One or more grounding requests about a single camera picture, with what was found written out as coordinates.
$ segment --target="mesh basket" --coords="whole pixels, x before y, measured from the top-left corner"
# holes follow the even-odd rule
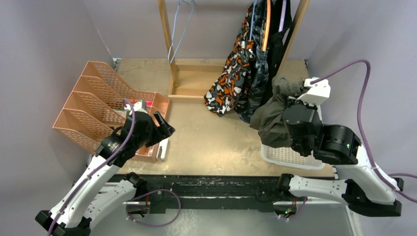
[[[298,152],[290,147],[273,148],[261,144],[261,155],[265,161],[282,166],[308,170],[320,170],[325,166],[325,163],[316,160],[312,155],[308,157],[300,156]]]
[[[117,112],[124,109],[124,97],[133,103],[144,100],[151,104],[147,107],[150,115],[159,111],[165,118],[167,114],[168,98],[156,92],[134,90],[108,64],[89,61],[53,128],[94,154],[101,140],[112,133],[111,127],[124,124],[125,117]],[[142,147],[134,159],[155,162],[154,150],[158,148],[159,144]]]

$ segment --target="hanging clothes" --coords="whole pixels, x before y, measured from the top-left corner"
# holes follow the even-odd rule
[[[287,107],[288,96],[302,94],[302,81],[289,82],[283,77],[276,76],[271,84],[273,96],[255,111],[250,127],[258,131],[263,145],[273,148],[289,147],[291,136],[284,122],[281,121],[281,116]]]
[[[256,60],[251,63],[252,81],[246,96],[242,96],[238,101],[235,110],[239,118],[246,123],[250,123],[253,113],[261,105],[262,99],[268,82],[268,47],[262,51],[262,40],[264,38],[264,25],[267,18],[267,1],[262,0],[255,7],[254,21],[253,21],[253,40],[256,45]]]
[[[261,105],[266,104],[272,97],[272,79],[278,72],[278,68],[282,62],[282,58],[285,53],[284,48],[284,35],[285,32],[291,27],[293,19],[291,17],[291,3],[287,0],[287,6],[285,10],[284,28],[281,32],[278,32],[279,22],[281,19],[282,0],[277,0],[272,7],[271,22],[269,26],[269,51],[268,51],[268,82],[267,87],[262,99]]]
[[[254,41],[249,40],[251,5],[242,23],[223,72],[204,96],[207,108],[219,117],[233,109],[242,95],[246,95],[251,83],[250,62],[255,60]]]

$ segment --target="dark green jacket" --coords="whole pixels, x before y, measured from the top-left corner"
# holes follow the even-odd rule
[[[281,121],[281,115],[287,106],[288,96],[300,96],[302,81],[289,82],[281,76],[272,80],[272,98],[259,107],[252,116],[250,127],[258,131],[264,145],[281,148],[291,145],[287,127]]]

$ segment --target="clothes hanger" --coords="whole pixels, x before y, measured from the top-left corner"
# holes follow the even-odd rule
[[[262,41],[262,51],[267,50],[270,23],[271,23],[271,1],[267,0],[267,19],[265,21],[265,32],[264,32],[264,39]]]
[[[185,26],[184,32],[182,33],[182,36],[181,36],[181,39],[179,39],[177,48],[175,48],[174,54],[173,54],[173,56],[170,60],[171,50],[172,50],[172,47],[174,46],[175,25],[177,24],[177,15],[178,15],[178,12],[179,12],[179,6],[181,6],[181,3],[183,3],[183,2],[186,3],[189,6],[192,3],[193,4],[193,9],[191,10],[190,17],[188,18],[187,25]],[[175,18],[174,18],[174,27],[172,29],[171,46],[170,46],[170,49],[168,51],[168,62],[169,62],[169,64],[172,63],[172,61],[175,58],[175,54],[177,54],[177,50],[179,48],[179,45],[181,44],[182,38],[184,38],[185,32],[187,31],[188,25],[190,24],[191,17],[193,16],[193,13],[194,13],[194,9],[195,9],[195,1],[194,0],[191,0],[190,2],[186,2],[186,1],[183,1],[183,0],[178,0],[178,7],[177,7],[177,11],[175,12]]]
[[[278,32],[281,32],[284,29],[284,18],[285,11],[287,10],[287,0],[282,1],[282,10],[281,10],[281,20],[279,21]]]
[[[258,0],[255,0],[253,2],[253,9],[252,9],[252,19],[250,20],[250,35],[249,35],[249,40],[252,40],[252,30],[253,30],[253,15],[255,15],[255,6],[256,3],[258,2]]]

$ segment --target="wire hanger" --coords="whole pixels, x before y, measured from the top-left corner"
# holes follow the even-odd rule
[[[255,0],[255,1],[253,2],[252,19],[250,20],[250,35],[249,35],[249,40],[252,40],[253,15],[255,15],[255,6],[256,6],[256,3],[258,3],[258,0]]]
[[[279,21],[279,28],[278,32],[282,32],[284,29],[284,18],[285,18],[285,11],[287,10],[287,0],[282,1],[282,10],[281,10],[281,20]]]
[[[190,14],[190,17],[188,18],[188,21],[187,21],[187,25],[185,26],[185,29],[184,29],[184,32],[182,32],[182,36],[181,36],[181,39],[179,39],[179,42],[178,42],[178,45],[177,45],[177,48],[175,48],[175,51],[174,51],[174,55],[172,56],[172,58],[171,58],[171,60],[170,60],[170,55],[171,55],[171,51],[172,51],[172,47],[174,46],[174,35],[175,35],[175,26],[176,26],[176,24],[177,24],[177,15],[178,15],[178,12],[179,12],[179,7],[181,6],[181,3],[186,3],[187,5],[191,5],[191,3],[193,4],[193,9],[191,10],[191,14]],[[174,58],[175,58],[175,54],[177,54],[177,51],[178,51],[178,48],[179,48],[179,46],[180,46],[180,44],[181,44],[181,41],[182,41],[182,39],[184,38],[184,35],[185,35],[185,32],[187,31],[187,28],[188,28],[188,25],[190,24],[190,21],[191,21],[191,17],[193,16],[193,13],[194,13],[194,9],[195,9],[195,1],[194,0],[191,0],[190,2],[186,2],[186,1],[184,1],[184,0],[178,0],[178,7],[177,7],[177,11],[176,11],[176,13],[175,13],[175,18],[174,18],[174,27],[173,27],[173,30],[172,30],[172,36],[171,36],[171,46],[170,46],[170,49],[169,49],[169,51],[168,51],[168,62],[169,62],[169,64],[171,64],[172,63],[172,61],[174,60]]]

